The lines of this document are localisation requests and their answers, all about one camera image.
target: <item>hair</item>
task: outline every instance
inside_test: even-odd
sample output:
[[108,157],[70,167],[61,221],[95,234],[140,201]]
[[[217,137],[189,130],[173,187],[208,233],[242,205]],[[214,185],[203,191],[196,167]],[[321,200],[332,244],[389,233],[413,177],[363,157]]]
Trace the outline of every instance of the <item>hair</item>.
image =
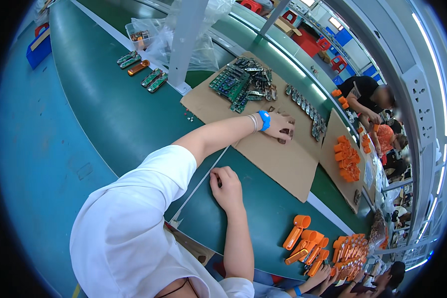
[[406,264],[403,262],[394,262],[389,270],[389,274],[391,274],[391,279],[389,280],[387,286],[394,290],[399,286],[399,284],[404,279],[404,273],[406,271]]
[[397,108],[396,100],[394,99],[394,92],[389,85],[386,85],[386,91],[388,92],[389,103],[391,104],[392,108]]
[[407,138],[404,134],[396,134],[396,140],[398,141],[399,146],[401,146],[401,150],[407,146]]

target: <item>plastic container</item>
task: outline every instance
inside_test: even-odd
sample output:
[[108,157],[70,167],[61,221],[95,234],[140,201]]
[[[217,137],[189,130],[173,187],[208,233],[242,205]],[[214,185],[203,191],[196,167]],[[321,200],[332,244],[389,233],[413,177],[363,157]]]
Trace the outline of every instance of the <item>plastic container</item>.
[[43,61],[49,55],[49,53],[51,53],[51,38],[49,35],[45,39],[43,39],[43,41],[35,48],[34,51],[31,51],[31,45],[35,43],[35,41],[40,38],[40,36],[43,35],[45,31],[46,29],[43,30],[38,36],[36,36],[36,38],[30,43],[28,49],[26,50],[26,58],[28,59],[28,62],[30,63],[32,69],[35,69],[41,63],[41,61]]
[[134,45],[134,49],[136,49],[136,51],[142,51],[142,50],[147,49],[147,47],[149,47],[149,45],[151,45],[155,39],[155,36],[152,36],[151,33],[149,33],[150,37],[148,39],[133,41],[131,39],[131,34],[137,33],[140,30],[135,29],[134,25],[132,25],[132,23],[127,24],[125,27],[126,27],[126,32],[128,33],[129,40]]

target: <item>hand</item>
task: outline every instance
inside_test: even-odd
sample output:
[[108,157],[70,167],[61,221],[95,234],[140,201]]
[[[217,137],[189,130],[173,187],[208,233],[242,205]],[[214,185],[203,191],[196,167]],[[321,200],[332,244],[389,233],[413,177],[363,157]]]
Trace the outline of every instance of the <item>hand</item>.
[[359,283],[363,280],[363,277],[366,275],[366,273],[364,273],[364,270],[359,271],[359,273],[353,278],[353,281],[355,283]]
[[368,118],[373,124],[381,124],[381,117],[373,111],[368,112]]
[[290,131],[295,130],[295,119],[291,116],[283,116],[277,112],[270,112],[268,114],[270,115],[270,127],[263,132],[274,138],[286,140],[286,143],[288,143],[288,141],[292,139],[290,135],[293,134],[290,133],[290,135],[288,135],[281,133],[280,131],[284,128],[288,128]]
[[305,284],[310,283],[311,288],[316,287],[317,285],[325,281],[328,277],[330,277],[329,273],[331,273],[331,267],[328,264],[322,264],[316,271],[315,275],[308,278]]
[[210,171],[210,188],[215,200],[227,213],[245,211],[242,200],[242,184],[237,174],[229,167],[213,168]]

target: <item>cardboard sheet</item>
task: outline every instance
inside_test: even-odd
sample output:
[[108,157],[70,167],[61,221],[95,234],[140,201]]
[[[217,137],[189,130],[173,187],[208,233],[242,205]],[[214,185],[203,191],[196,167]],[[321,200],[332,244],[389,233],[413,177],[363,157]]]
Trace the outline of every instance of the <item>cardboard sheet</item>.
[[[340,175],[340,167],[338,162],[335,160],[334,146],[338,144],[337,138],[341,135],[345,135],[346,139],[350,140],[351,147],[354,148],[361,157],[361,161],[358,164],[358,168],[361,171],[359,181],[346,182],[346,180]],[[331,110],[331,114],[329,116],[328,129],[326,131],[325,139],[323,140],[319,163],[326,170],[331,180],[333,180],[336,187],[345,198],[346,203],[351,207],[353,212],[357,214],[360,203],[358,203],[358,205],[354,203],[354,194],[356,190],[361,193],[361,189],[363,188],[365,162],[356,142],[353,140],[350,132],[346,128],[346,125],[334,109]]]
[[[242,56],[255,58],[267,67],[250,52],[245,52]],[[272,72],[272,83],[276,85],[278,100],[249,102],[242,114],[229,110],[230,101],[209,88],[209,83],[222,70],[223,68],[191,90],[180,102],[204,123],[252,114],[259,110],[268,111],[270,106],[275,107],[276,111],[290,114],[295,119],[295,131],[289,144],[282,145],[278,140],[257,132],[232,146],[290,194],[305,202],[315,177],[322,144],[311,136],[313,121],[285,94],[286,82],[275,72]]]

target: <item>circuit board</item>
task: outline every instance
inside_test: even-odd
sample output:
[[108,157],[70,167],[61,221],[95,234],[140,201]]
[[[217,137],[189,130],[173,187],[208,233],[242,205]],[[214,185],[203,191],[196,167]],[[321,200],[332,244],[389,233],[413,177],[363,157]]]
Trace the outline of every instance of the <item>circuit board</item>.
[[209,87],[232,102],[230,110],[241,113],[249,101],[276,100],[271,69],[253,58],[239,57],[210,82]]

